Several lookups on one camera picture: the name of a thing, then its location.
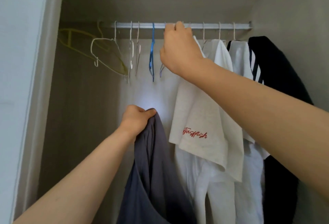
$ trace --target gray garment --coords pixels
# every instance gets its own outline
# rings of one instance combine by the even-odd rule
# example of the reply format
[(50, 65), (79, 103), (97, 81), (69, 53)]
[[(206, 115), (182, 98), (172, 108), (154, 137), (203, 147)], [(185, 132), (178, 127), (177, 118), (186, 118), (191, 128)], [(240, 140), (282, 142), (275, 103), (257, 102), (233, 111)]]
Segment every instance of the gray garment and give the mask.
[(135, 161), (127, 180), (117, 224), (196, 224), (181, 186), (158, 114), (135, 142)]

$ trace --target navy blue fabric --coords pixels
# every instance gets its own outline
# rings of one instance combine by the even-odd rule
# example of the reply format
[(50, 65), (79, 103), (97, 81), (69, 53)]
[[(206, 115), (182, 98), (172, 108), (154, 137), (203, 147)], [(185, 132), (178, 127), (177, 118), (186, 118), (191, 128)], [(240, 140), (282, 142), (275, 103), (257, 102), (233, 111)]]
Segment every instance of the navy blue fabric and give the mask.
[(181, 186), (158, 114), (135, 141), (131, 169), (117, 224), (196, 224)]
[[(251, 37), (248, 44), (255, 53), (266, 86), (313, 104), (283, 52), (267, 37)], [(296, 211), (298, 178), (272, 156), (265, 159), (264, 168), (264, 224), (291, 224)]]

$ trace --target metal rod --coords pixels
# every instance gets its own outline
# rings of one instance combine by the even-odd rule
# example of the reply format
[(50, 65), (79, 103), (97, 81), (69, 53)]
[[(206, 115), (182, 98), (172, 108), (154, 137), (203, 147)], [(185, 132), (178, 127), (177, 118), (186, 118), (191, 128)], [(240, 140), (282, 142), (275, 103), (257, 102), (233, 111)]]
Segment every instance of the metal rod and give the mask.
[[(139, 28), (140, 29), (152, 29), (152, 23), (133, 23), (133, 28)], [(219, 28), (221, 30), (233, 30), (234, 26), (233, 23), (221, 23), (219, 25), (219, 23), (184, 23), (185, 27), (191, 27), (192, 29), (214, 29), (214, 30), (219, 30)], [(111, 24), (102, 24), (103, 27), (106, 28), (114, 28), (114, 23)], [(155, 29), (164, 29), (165, 27), (165, 23), (154, 23), (154, 27)], [(131, 23), (130, 22), (117, 22), (117, 28), (131, 28)], [(242, 23), (236, 23), (235, 24), (235, 29), (236, 30), (248, 30), (248, 29), (252, 29), (252, 24), (251, 22), (247, 23), (247, 24), (242, 24)]]

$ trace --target red embroidered text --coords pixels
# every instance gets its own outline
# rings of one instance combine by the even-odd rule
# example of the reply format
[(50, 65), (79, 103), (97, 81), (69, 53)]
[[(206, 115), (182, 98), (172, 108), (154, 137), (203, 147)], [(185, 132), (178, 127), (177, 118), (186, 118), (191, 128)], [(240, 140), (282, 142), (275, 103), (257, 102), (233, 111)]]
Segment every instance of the red embroidered text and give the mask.
[(198, 136), (199, 138), (207, 138), (207, 132), (205, 134), (200, 131), (192, 131), (191, 128), (184, 128), (183, 135), (189, 134), (191, 137)]

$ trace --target wardrobe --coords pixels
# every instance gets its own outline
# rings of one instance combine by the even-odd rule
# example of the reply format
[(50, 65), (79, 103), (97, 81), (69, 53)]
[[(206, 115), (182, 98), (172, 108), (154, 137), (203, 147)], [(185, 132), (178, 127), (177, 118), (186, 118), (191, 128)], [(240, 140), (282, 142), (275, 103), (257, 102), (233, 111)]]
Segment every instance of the wardrobe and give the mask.
[[(114, 37), (117, 22), (246, 23), (252, 29), (236, 30), (235, 39), (267, 36), (280, 48), (306, 86), (315, 106), (329, 111), (329, 0), (62, 0), (59, 29), (74, 28), (105, 38)], [(129, 81), (105, 66), (57, 42), (51, 93), (43, 143), (38, 197), (80, 163), (120, 123), (129, 104), (157, 109), (167, 138), (171, 128), (179, 77), (166, 68), (160, 77), (159, 50), (163, 30), (155, 30), (154, 82), (149, 72), (151, 29), (140, 29), (141, 54)], [(203, 30), (193, 32), (203, 43)], [(136, 43), (137, 29), (132, 30)], [(205, 39), (218, 39), (219, 30), (205, 30)], [(234, 38), (222, 30), (220, 38)], [(130, 29), (117, 29), (121, 57), (129, 67)], [(72, 35), (74, 47), (90, 55), (91, 39)], [(204, 43), (206, 56), (212, 42)], [(94, 223), (115, 223), (133, 160), (126, 152)], [(300, 183), (295, 223), (329, 223), (329, 205)]]

